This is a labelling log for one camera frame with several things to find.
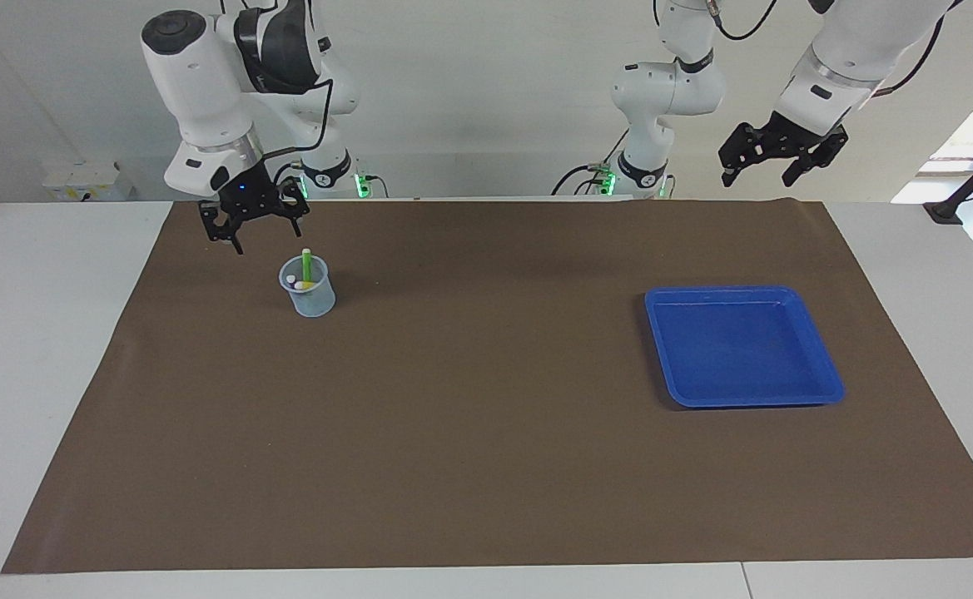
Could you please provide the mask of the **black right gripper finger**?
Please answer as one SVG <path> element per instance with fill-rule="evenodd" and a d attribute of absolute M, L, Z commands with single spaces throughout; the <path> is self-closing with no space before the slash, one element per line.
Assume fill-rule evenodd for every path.
<path fill-rule="evenodd" d="M 285 178 L 276 183 L 276 192 L 280 202 L 278 215 L 284 217 L 291 224 L 295 236 L 303 236 L 302 221 L 310 213 L 308 195 L 301 178 Z"/>
<path fill-rule="evenodd" d="M 206 235 L 212 242 L 226 242 L 238 255 L 244 255 L 238 230 L 243 223 L 246 205 L 238 200 L 199 200 L 198 216 L 201 217 Z"/>

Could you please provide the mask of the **white power strip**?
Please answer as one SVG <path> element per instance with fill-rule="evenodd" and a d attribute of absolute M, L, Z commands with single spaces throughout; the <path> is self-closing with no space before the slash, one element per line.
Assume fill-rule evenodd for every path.
<path fill-rule="evenodd" d="M 137 198 L 132 179 L 116 163 L 80 163 L 50 168 L 42 182 L 50 200 L 118 202 Z"/>

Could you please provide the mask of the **brown table mat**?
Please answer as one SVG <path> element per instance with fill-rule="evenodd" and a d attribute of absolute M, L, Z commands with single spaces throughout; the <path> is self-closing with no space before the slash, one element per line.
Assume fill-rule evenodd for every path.
<path fill-rule="evenodd" d="M 973 557 L 973 462 L 824 205 L 174 205 L 6 573 Z M 296 313 L 310 249 L 336 306 Z M 691 410 L 643 296 L 784 285 L 845 395 Z"/>

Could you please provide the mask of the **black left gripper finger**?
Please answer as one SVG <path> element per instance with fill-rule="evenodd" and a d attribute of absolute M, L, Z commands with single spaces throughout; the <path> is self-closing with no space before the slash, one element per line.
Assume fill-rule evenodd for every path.
<path fill-rule="evenodd" d="M 782 183 L 786 187 L 795 185 L 802 175 L 813 168 L 826 168 L 842 151 L 849 141 L 849 136 L 843 125 L 837 125 L 824 140 L 814 147 L 799 147 L 797 155 L 790 166 L 782 173 Z"/>
<path fill-rule="evenodd" d="M 763 163 L 763 139 L 764 133 L 761 129 L 742 122 L 723 141 L 717 153 L 722 166 L 723 186 L 732 186 L 745 168 Z"/>

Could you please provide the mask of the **blue plastic tray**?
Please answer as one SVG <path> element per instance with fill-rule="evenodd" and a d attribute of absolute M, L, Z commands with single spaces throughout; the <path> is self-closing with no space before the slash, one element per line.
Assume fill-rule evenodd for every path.
<path fill-rule="evenodd" d="M 822 406 L 846 394 L 792 288 L 657 287 L 643 306 L 668 392 L 683 407 Z"/>

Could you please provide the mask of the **translucent plastic cup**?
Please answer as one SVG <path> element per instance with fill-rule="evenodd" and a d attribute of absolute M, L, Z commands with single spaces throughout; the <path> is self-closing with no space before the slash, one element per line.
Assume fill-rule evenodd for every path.
<path fill-rule="evenodd" d="M 312 280 L 314 280 L 315 287 L 306 292 L 297 292 L 285 282 L 285 277 L 295 275 L 297 280 L 302 280 L 301 260 L 302 254 L 289 258 L 278 272 L 278 283 L 288 293 L 293 307 L 300 317 L 323 317 L 337 303 L 336 292 L 331 284 L 329 265 L 318 255 L 312 254 Z"/>

